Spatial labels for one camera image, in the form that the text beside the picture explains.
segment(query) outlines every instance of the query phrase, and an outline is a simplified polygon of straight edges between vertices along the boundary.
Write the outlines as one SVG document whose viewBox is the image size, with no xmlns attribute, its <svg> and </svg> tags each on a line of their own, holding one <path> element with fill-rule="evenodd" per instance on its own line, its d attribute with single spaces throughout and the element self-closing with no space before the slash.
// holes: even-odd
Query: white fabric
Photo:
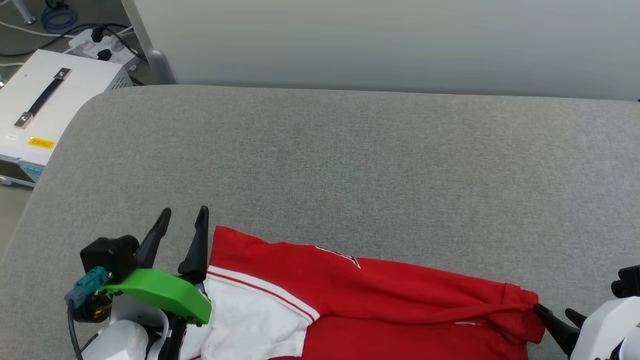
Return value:
<svg viewBox="0 0 640 360">
<path fill-rule="evenodd" d="M 242 277 L 239 280 L 245 284 L 212 274 L 205 280 L 205 290 L 214 304 L 212 318 L 202 327 L 188 326 L 180 359 L 190 360 L 198 355 L 204 360 L 302 356 L 307 327 L 313 319 L 296 307 L 311 310 L 311 316 L 319 316 L 317 311 L 291 294 L 281 293 L 273 284 L 231 273 L 224 272 L 235 279 Z"/>
</svg>

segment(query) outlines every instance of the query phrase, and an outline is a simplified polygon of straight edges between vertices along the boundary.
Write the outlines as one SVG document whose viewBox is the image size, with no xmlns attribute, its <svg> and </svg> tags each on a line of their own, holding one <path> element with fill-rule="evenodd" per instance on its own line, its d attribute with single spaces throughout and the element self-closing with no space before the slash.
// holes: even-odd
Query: gray table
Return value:
<svg viewBox="0 0 640 360">
<path fill-rule="evenodd" d="M 640 263 L 640 104 L 215 86 L 100 95 L 77 114 L 0 264 L 0 359 L 72 359 L 63 296 L 99 236 L 165 206 L 174 272 L 210 224 L 494 281 L 562 313 Z M 79 326 L 80 342 L 95 327 Z M 563 359 L 547 336 L 532 359 Z"/>
</svg>

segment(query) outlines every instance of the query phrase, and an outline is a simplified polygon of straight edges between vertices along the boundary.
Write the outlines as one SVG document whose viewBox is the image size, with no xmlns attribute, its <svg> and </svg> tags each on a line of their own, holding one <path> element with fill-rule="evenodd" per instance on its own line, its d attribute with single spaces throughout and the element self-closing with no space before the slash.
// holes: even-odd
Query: white stripe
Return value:
<svg viewBox="0 0 640 360">
<path fill-rule="evenodd" d="M 244 282 L 246 282 L 248 284 L 257 286 L 259 288 L 262 288 L 262 289 L 270 291 L 270 292 L 272 292 L 274 294 L 277 294 L 278 296 L 282 297 L 283 299 L 286 299 L 287 301 L 289 301 L 291 304 L 294 304 L 295 306 L 298 306 L 300 309 L 308 312 L 312 317 L 312 319 L 311 319 L 312 322 L 315 321 L 315 320 L 318 320 L 318 318 L 320 318 L 320 314 L 313 307 L 310 307 L 309 305 L 304 303 L 304 301 L 302 301 L 302 300 L 298 299 L 297 297 L 291 295 L 287 290 L 285 290 L 285 289 L 283 289 L 283 288 L 281 288 L 281 287 L 279 287 L 277 285 L 271 284 L 270 282 L 258 279 L 257 277 L 254 277 L 254 276 L 251 276 L 251 275 L 243 274 L 241 272 L 236 272 L 236 271 L 233 271 L 233 270 L 227 270 L 227 269 L 219 268 L 217 266 L 212 266 L 212 265 L 209 265 L 209 271 L 214 272 L 216 274 L 220 274 L 220 275 L 224 275 L 224 276 L 227 276 L 227 277 L 231 277 L 233 279 L 244 281 Z M 240 286 L 240 287 L 246 288 L 248 290 L 258 291 L 257 289 L 252 288 L 251 286 L 246 286 L 246 285 L 240 284 L 240 283 L 235 282 L 235 281 L 229 281 L 227 279 L 224 279 L 224 278 L 221 278 L 221 277 L 217 277 L 217 276 L 211 275 L 211 274 L 209 274 L 209 276 L 215 277 L 215 279 L 218 280 L 218 281 L 223 281 L 223 282 L 226 282 L 228 284 L 233 284 L 233 285 L 236 285 L 236 286 Z M 290 304 L 288 304 L 286 302 L 283 302 L 278 297 L 274 297 L 272 295 L 270 295 L 270 296 L 273 299 L 279 301 L 281 304 L 289 307 L 293 311 L 295 311 L 295 312 L 303 315 L 304 317 L 308 318 L 308 316 L 305 313 L 301 313 L 300 310 L 296 309 L 295 307 L 291 306 Z"/>
</svg>

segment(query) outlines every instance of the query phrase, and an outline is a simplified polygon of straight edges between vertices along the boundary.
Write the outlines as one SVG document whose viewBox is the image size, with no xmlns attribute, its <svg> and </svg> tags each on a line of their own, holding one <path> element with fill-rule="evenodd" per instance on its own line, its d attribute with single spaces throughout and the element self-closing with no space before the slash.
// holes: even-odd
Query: green part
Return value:
<svg viewBox="0 0 640 360">
<path fill-rule="evenodd" d="M 193 284 L 156 269 L 136 269 L 120 284 L 105 284 L 100 290 L 118 291 L 146 304 L 174 313 L 187 323 L 209 323 L 211 303 Z"/>
</svg>

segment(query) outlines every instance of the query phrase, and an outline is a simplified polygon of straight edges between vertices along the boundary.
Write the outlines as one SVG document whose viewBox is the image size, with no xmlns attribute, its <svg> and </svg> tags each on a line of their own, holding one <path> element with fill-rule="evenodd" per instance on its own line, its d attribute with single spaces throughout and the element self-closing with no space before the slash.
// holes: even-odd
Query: yellow label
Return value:
<svg viewBox="0 0 640 360">
<path fill-rule="evenodd" d="M 45 149 L 53 149 L 53 145 L 55 144 L 56 143 L 54 142 L 50 142 L 48 140 L 38 139 L 38 138 L 31 138 L 31 140 L 29 141 L 29 145 L 39 146 Z"/>
</svg>

